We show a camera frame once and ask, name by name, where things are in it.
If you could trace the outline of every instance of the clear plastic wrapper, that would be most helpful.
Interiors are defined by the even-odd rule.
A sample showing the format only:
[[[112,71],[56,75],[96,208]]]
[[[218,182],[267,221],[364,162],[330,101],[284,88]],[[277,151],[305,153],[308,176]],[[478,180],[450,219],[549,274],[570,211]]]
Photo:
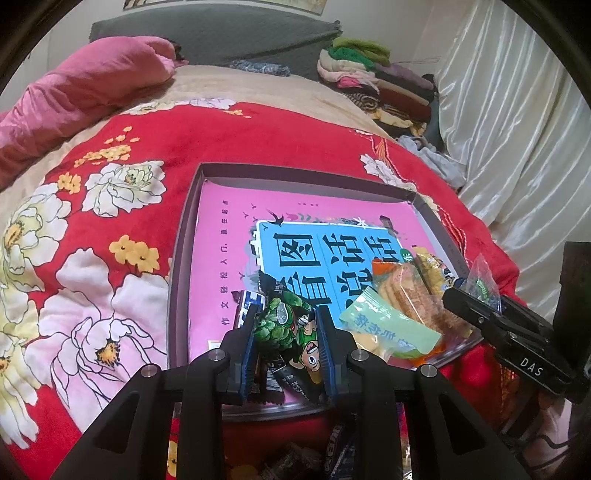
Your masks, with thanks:
[[[440,311],[412,263],[372,262],[374,286],[393,308],[441,334]]]
[[[370,287],[341,313],[340,319],[351,332],[375,335],[382,358],[419,358],[433,350],[441,338],[441,333],[392,308]]]
[[[501,312],[501,295],[499,287],[492,278],[491,269],[482,254],[476,257],[462,290],[472,297],[486,303],[489,307]]]

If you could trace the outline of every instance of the folded clothes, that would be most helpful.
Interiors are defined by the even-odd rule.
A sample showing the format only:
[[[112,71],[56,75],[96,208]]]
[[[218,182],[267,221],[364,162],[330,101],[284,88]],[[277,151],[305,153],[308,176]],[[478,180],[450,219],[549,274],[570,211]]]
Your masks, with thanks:
[[[428,80],[414,73],[412,70],[402,67],[401,65],[393,63],[388,66],[376,65],[375,67],[376,69],[388,73],[393,77],[402,78],[408,80],[409,82],[413,82],[421,88],[426,88],[427,90],[435,89],[435,85],[433,85],[432,82],[429,82]]]
[[[395,115],[395,116],[401,118],[402,120],[410,120],[411,119],[409,114],[407,114],[404,110],[401,110],[400,108],[396,108],[395,106],[389,105],[387,103],[384,103],[381,106],[381,108],[385,112],[391,113],[392,115]]]
[[[435,98],[435,90],[419,87],[416,83],[411,82],[405,78],[395,77],[394,75],[382,72],[381,70],[376,70],[375,76],[381,80],[392,83],[393,85],[399,86],[400,88],[414,93],[429,103],[431,103]]]
[[[365,65],[356,61],[335,60],[326,50],[320,51],[320,62],[325,70],[329,72],[358,72],[365,71]]]
[[[361,87],[359,79],[355,77],[343,77],[337,82],[339,88]]]
[[[386,66],[390,65],[390,49],[371,40],[338,37],[333,40],[333,47],[352,48],[374,62],[381,63],[382,65]]]
[[[275,75],[277,77],[288,77],[291,75],[291,70],[285,65],[278,63],[260,63],[250,60],[234,60],[228,65],[231,69],[244,70],[245,72],[265,73],[267,75]]]
[[[429,101],[425,100],[424,98],[419,97],[418,95],[409,92],[407,89],[399,87],[398,85],[394,85],[393,83],[386,82],[385,80],[378,79],[378,88],[385,89],[385,90],[392,90],[393,92],[401,93],[402,95],[411,98],[415,102],[420,103],[421,105],[428,106]]]
[[[379,88],[379,98],[382,103],[387,103],[388,105],[406,112],[412,120],[428,122],[431,119],[431,109],[428,105],[422,105],[402,93],[394,92],[393,90],[388,90],[386,88]]]
[[[396,115],[391,115],[381,108],[378,108],[375,112],[373,112],[370,117],[373,120],[379,120],[383,124],[392,125],[393,127],[410,128],[414,126],[412,120],[403,120]]]
[[[366,72],[365,70],[357,70],[355,72],[331,72],[324,67],[323,60],[320,58],[316,64],[318,74],[325,82],[337,83],[343,77],[354,77],[365,80],[366,83],[378,83],[374,72]]]
[[[410,131],[413,134],[413,136],[415,137],[420,137],[421,135],[423,135],[425,133],[425,130],[427,129],[427,124],[425,122],[423,122],[422,124],[415,122],[412,127],[410,127]]]
[[[365,70],[373,70],[374,63],[359,53],[357,50],[353,50],[352,48],[329,48],[328,54],[333,60],[348,60],[355,63],[362,63],[365,67]]]
[[[419,157],[423,163],[433,170],[453,189],[462,188],[466,184],[466,166],[438,153],[424,137],[402,136],[398,139],[410,153]]]
[[[375,112],[379,107],[378,94],[370,87],[343,88],[339,92],[366,113]]]
[[[371,87],[374,90],[374,93],[379,94],[378,87],[376,87],[372,82],[370,82],[367,79],[360,79],[357,77],[346,76],[346,77],[342,77],[337,82],[337,87],[340,89],[351,88],[351,87],[362,88],[365,86]]]

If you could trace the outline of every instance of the gray pillow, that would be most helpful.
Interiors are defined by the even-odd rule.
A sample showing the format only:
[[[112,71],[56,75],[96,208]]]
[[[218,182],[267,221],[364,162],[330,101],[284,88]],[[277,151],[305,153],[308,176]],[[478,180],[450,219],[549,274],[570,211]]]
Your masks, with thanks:
[[[317,80],[320,50],[341,35],[340,22],[245,5],[187,4],[148,9],[92,25],[90,41],[119,35],[174,40],[191,65],[227,66],[248,59],[281,63]]]

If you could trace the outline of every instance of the red cloth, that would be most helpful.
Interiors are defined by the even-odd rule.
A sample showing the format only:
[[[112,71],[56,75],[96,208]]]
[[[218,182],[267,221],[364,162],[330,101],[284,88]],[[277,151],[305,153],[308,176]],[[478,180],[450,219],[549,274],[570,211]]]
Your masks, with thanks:
[[[311,176],[313,171],[323,171],[380,182],[379,178],[365,171],[360,160],[363,155],[382,159],[404,181],[415,183],[419,192],[431,196],[439,206],[443,225],[468,264],[482,253],[501,293],[514,296],[519,273],[515,264],[494,244],[486,226],[472,216],[447,184],[417,157],[381,137],[297,113],[251,103],[232,108],[233,114],[216,108],[182,105],[145,115],[118,115],[95,137],[72,149],[63,162],[48,173],[45,183],[56,182],[59,175],[68,171],[78,174],[82,177],[82,187],[75,194],[64,190],[58,192],[60,198],[72,203],[72,215],[53,261],[36,269],[46,287],[44,292],[31,293],[37,309],[41,309],[47,298],[60,288],[55,275],[64,259],[81,247],[93,248],[95,254],[110,258],[109,281],[120,285],[124,275],[129,274],[128,265],[119,265],[113,260],[109,243],[125,233],[132,232],[134,238],[145,239],[150,246],[158,247],[160,269],[154,273],[166,275],[166,259],[172,257],[185,196],[200,163],[297,167],[310,170]],[[131,210],[131,213],[120,210],[116,218],[109,219],[102,219],[92,211],[82,212],[85,183],[91,174],[100,172],[107,163],[94,159],[75,167],[74,162],[88,152],[103,149],[107,139],[121,135],[126,127],[132,127],[129,135],[138,139],[129,143],[131,151],[126,164],[154,159],[164,162],[166,192],[162,202]],[[446,367],[444,373],[488,422],[495,424],[498,421],[500,372],[490,348],[476,347]],[[16,445],[9,446],[9,449],[31,480],[46,480],[80,432],[53,386],[42,386],[37,394],[36,405],[27,406],[31,418],[39,426],[36,441],[29,442],[28,449]],[[247,462],[255,464],[289,439],[322,447],[329,431],[330,421],[325,417],[256,425],[227,424],[228,463],[233,466]],[[108,476],[108,466],[105,466],[105,472]]]

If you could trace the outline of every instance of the black bird illustration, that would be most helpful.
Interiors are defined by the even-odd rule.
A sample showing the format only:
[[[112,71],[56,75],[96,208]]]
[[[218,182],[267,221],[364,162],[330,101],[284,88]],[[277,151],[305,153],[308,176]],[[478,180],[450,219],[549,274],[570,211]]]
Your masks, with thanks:
[[[274,222],[269,222],[271,225],[277,225],[277,226],[281,226],[281,224],[283,223],[283,215],[281,215],[281,218],[279,218],[277,215],[275,215],[272,211],[267,210],[267,212],[269,212],[271,215],[273,215],[273,218],[275,219]]]

